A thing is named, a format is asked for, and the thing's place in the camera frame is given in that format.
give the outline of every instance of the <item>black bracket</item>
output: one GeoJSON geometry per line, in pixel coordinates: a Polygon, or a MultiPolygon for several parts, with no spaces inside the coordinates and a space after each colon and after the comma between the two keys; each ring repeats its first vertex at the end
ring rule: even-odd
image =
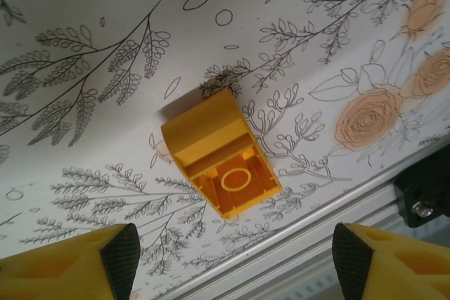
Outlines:
{"type": "Polygon", "coordinates": [[[402,171],[394,180],[399,213],[410,228],[450,217],[450,145],[402,171]]]}

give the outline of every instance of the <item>white surface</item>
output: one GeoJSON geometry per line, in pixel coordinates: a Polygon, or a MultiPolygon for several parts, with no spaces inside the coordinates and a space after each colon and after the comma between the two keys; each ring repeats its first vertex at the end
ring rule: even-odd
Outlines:
{"type": "MultiPolygon", "coordinates": [[[[412,24],[407,19],[412,14],[400,5],[416,10],[415,0],[398,0],[398,10],[397,5],[390,3],[386,8],[390,14],[378,26],[371,21],[377,13],[364,11],[373,7],[365,6],[382,0],[356,0],[353,5],[349,0],[336,18],[328,17],[323,7],[308,13],[310,3],[304,0],[207,0],[192,11],[184,11],[183,7],[197,6],[205,0],[161,0],[158,5],[160,0],[2,1],[18,8],[26,23],[12,20],[8,26],[8,18],[0,22],[0,72],[9,69],[8,61],[19,56],[25,56],[19,63],[29,62],[33,57],[26,53],[30,51],[48,50],[49,59],[0,75],[2,103],[16,102],[17,91],[3,94],[11,92],[13,79],[24,79],[20,71],[30,75],[36,70],[34,76],[40,80],[36,91],[25,98],[19,96],[18,102],[27,105],[25,114],[17,105],[2,105],[0,112],[0,125],[14,116],[22,123],[14,129],[3,125],[0,131],[0,158],[5,159],[0,166],[0,252],[3,256],[16,254],[112,222],[133,221],[139,227],[144,248],[134,285],[134,296],[139,294],[142,299],[174,288],[177,291],[173,296],[182,294],[181,285],[193,277],[197,276],[193,283],[186,284],[189,287],[200,285],[218,270],[243,261],[246,254],[256,254],[302,226],[311,225],[319,216],[335,211],[337,205],[331,204],[336,200],[348,202],[368,193],[370,189],[349,190],[416,153],[422,140],[446,133],[450,124],[449,85],[435,92],[432,87],[427,95],[416,88],[414,100],[400,99],[397,93],[401,87],[402,95],[409,97],[417,74],[430,68],[436,53],[447,53],[444,48],[450,41],[449,0],[426,4],[426,8],[433,8],[430,18],[435,20],[420,22],[424,32],[415,39],[413,34],[408,39],[405,33],[393,40],[405,25],[411,32],[412,24]],[[224,9],[229,9],[233,18],[229,25],[220,26],[215,18],[224,9]],[[358,18],[351,18],[350,13],[356,13],[358,18]],[[323,44],[332,34],[333,23],[347,15],[350,42],[341,34],[342,49],[325,66],[319,62],[326,56],[323,44]],[[272,23],[278,30],[276,38],[283,35],[280,29],[294,32],[303,27],[307,32],[297,35],[306,37],[290,38],[285,46],[279,46],[281,51],[276,51],[278,40],[264,42],[268,39],[264,38],[259,42],[272,33],[272,23]],[[58,34],[58,27],[68,39],[78,36],[80,40],[68,42],[59,36],[58,46],[42,46],[45,37],[40,34],[46,32],[49,38],[49,34],[58,34]],[[161,41],[160,46],[154,45],[153,56],[162,53],[156,47],[163,47],[165,54],[155,74],[146,79],[144,47],[149,41],[149,30],[153,42],[161,41]],[[308,40],[308,46],[301,44],[303,39],[308,40]],[[125,74],[124,79],[128,79],[128,75],[135,74],[134,80],[140,79],[136,92],[121,105],[115,102],[120,92],[104,102],[93,101],[96,105],[85,132],[68,148],[77,130],[77,113],[81,111],[76,102],[90,99],[79,94],[96,91],[96,98],[101,96],[115,76],[108,71],[110,62],[120,50],[128,48],[125,44],[140,47],[136,56],[120,66],[124,72],[119,70],[116,75],[125,74]],[[224,48],[230,45],[239,48],[224,48]],[[81,51],[72,49],[74,46],[81,46],[81,51]],[[428,61],[424,52],[431,55],[428,61]],[[58,71],[53,62],[61,58],[74,61],[70,58],[73,56],[82,56],[80,66],[84,61],[89,69],[86,67],[76,79],[43,87],[50,71],[58,71]],[[285,66],[294,64],[282,69],[284,76],[276,74],[276,80],[268,77],[271,70],[264,66],[273,69],[273,58],[283,58],[285,66]],[[230,75],[225,84],[234,91],[239,89],[237,84],[240,86],[242,93],[237,100],[285,190],[240,217],[223,221],[189,185],[179,183],[182,177],[169,163],[159,130],[169,115],[201,100],[197,86],[206,80],[205,73],[217,71],[213,65],[220,70],[223,65],[237,66],[237,60],[242,66],[233,71],[243,76],[230,75]],[[267,77],[267,88],[263,86],[258,91],[261,76],[267,77]],[[374,88],[379,86],[389,90],[374,88]],[[370,91],[374,91],[371,93],[378,97],[381,106],[360,110],[361,115],[355,113],[355,100],[361,103],[370,91]],[[32,130],[41,114],[49,112],[47,106],[61,108],[53,106],[60,100],[69,101],[63,111],[67,114],[44,119],[47,129],[32,130]],[[359,129],[361,123],[353,124],[353,129],[337,128],[344,116],[361,123],[371,120],[372,127],[363,128],[365,132],[359,129]],[[55,135],[61,135],[65,123],[70,123],[71,129],[59,140],[55,135]],[[343,130],[345,139],[341,133],[336,134],[337,129],[343,130]],[[41,131],[42,136],[48,137],[36,139],[41,131]],[[52,146],[52,139],[59,144],[52,146]],[[36,144],[28,145],[32,140],[36,144]],[[100,178],[91,177],[96,172],[100,178]],[[145,187],[139,185],[143,181],[147,183],[145,187]],[[70,185],[77,183],[88,186],[84,189],[70,185]]],[[[217,18],[221,25],[229,20],[225,14],[217,18]]],[[[342,22],[342,29],[346,30],[344,26],[347,23],[342,22]]],[[[442,64],[444,72],[439,80],[445,84],[445,60],[442,64]]],[[[26,91],[27,82],[22,83],[13,87],[26,91]]]]}

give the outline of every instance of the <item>screw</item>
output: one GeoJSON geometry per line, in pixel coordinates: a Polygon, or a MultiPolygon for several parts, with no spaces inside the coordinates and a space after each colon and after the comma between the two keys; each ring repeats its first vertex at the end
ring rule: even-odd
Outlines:
{"type": "Polygon", "coordinates": [[[415,203],[411,211],[418,214],[421,218],[427,218],[433,213],[433,209],[421,201],[415,203]]]}

